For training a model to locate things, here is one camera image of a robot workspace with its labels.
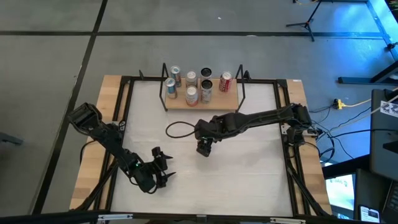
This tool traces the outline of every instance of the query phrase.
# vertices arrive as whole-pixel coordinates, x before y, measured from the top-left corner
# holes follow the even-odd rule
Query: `white can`
[[[210,103],[211,91],[213,89],[213,83],[210,80],[203,80],[200,84],[200,97],[202,103]]]
[[[185,92],[185,100],[188,106],[196,106],[199,101],[198,89],[194,86],[189,86]]]
[[[185,85],[187,86],[194,86],[198,88],[198,76],[194,71],[189,71],[187,73],[187,77],[185,78]]]

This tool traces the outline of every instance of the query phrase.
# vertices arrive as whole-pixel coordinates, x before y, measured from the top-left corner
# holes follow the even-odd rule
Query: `soda can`
[[[180,87],[181,86],[181,69],[180,67],[174,65],[170,68],[171,76],[175,80],[175,86]]]
[[[167,87],[167,96],[169,98],[175,99],[177,97],[177,89],[175,88],[175,80],[173,78],[167,78],[164,81]]]
[[[185,93],[185,99],[188,106],[196,106],[199,101],[198,89],[195,86],[189,86]]]
[[[209,103],[211,100],[211,91],[213,89],[213,83],[210,80],[203,80],[201,83],[201,102]]]
[[[186,86],[194,86],[198,88],[198,76],[194,71],[189,71],[187,77],[185,78]]]
[[[206,80],[206,79],[211,79],[211,70],[210,68],[204,68],[200,71],[201,74],[201,81]]]
[[[218,85],[218,88],[220,91],[227,92],[232,85],[232,74],[231,72],[224,72],[221,75],[220,78],[220,84]]]

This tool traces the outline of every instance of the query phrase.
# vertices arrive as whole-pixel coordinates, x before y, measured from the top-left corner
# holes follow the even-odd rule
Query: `concrete floor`
[[[384,0],[372,0],[385,12]],[[0,1],[0,30],[93,29],[100,0]],[[315,5],[289,0],[109,0],[100,30],[212,30],[297,32],[285,24],[304,22]],[[315,32],[378,32],[365,4],[322,3]],[[0,144],[0,216],[29,213],[67,106],[88,37],[0,36],[0,131],[25,140]],[[337,77],[371,77],[394,59],[381,38],[308,37],[97,37],[76,105],[95,103],[103,75],[160,75],[163,62],[199,70],[235,71],[239,64],[253,78],[303,80],[309,108],[367,100],[373,88],[339,85]],[[337,126],[369,105],[332,110],[322,124]],[[314,114],[315,121],[325,114]],[[342,128],[370,127],[369,119]],[[68,210],[85,137],[68,130],[43,212]],[[369,152],[369,133],[342,136],[358,157]],[[321,150],[329,148],[320,141]],[[335,161],[349,157],[336,147]]]

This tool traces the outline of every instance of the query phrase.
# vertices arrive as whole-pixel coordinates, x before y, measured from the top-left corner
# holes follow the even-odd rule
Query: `red soda can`
[[[220,84],[218,88],[220,91],[227,92],[232,86],[232,74],[231,72],[223,72],[220,78]]]

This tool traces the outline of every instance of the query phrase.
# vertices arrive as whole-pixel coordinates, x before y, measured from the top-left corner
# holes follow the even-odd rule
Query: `wooden table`
[[[102,83],[101,90],[97,101],[97,108],[103,115],[103,121],[105,123],[112,122],[114,107],[116,104],[116,98],[118,96],[119,86],[122,76],[120,75],[105,75]],[[292,103],[300,103],[301,105],[307,105],[305,99],[305,93],[301,80],[287,80],[289,98]],[[127,85],[124,87],[124,91],[127,92]],[[284,106],[284,94],[282,88],[279,88],[280,101]],[[118,121],[122,119],[123,110],[126,105],[126,94],[123,94],[121,101],[121,109],[118,114]],[[314,143],[315,139],[311,137],[305,137],[306,142]],[[303,173],[305,178],[305,184],[315,200],[322,206],[322,208],[331,214],[331,207],[329,204],[328,195],[326,192],[326,183],[323,178],[322,167],[319,162],[318,151],[310,145],[300,146],[300,155],[303,167]],[[79,174],[76,180],[75,191],[72,196],[70,208],[76,208],[79,206],[84,199],[90,194],[95,185],[98,183],[100,178],[101,166],[104,159],[104,148],[97,142],[86,146],[84,151],[83,160],[81,162]],[[103,194],[101,196],[101,203],[99,208],[104,209],[106,203],[107,192],[109,188],[109,182],[104,187]],[[295,194],[297,198],[298,212],[304,214],[303,203],[299,188],[295,185]]]

